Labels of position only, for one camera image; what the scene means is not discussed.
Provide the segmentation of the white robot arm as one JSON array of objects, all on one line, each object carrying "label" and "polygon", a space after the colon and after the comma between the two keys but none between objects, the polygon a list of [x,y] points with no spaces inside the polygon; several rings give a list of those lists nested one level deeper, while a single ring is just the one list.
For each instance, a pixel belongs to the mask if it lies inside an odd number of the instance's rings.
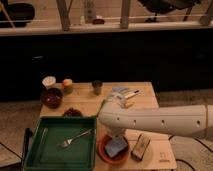
[{"label": "white robot arm", "polygon": [[99,121],[114,135],[133,129],[213,141],[213,105],[127,109],[125,103],[111,93],[99,110]]}]

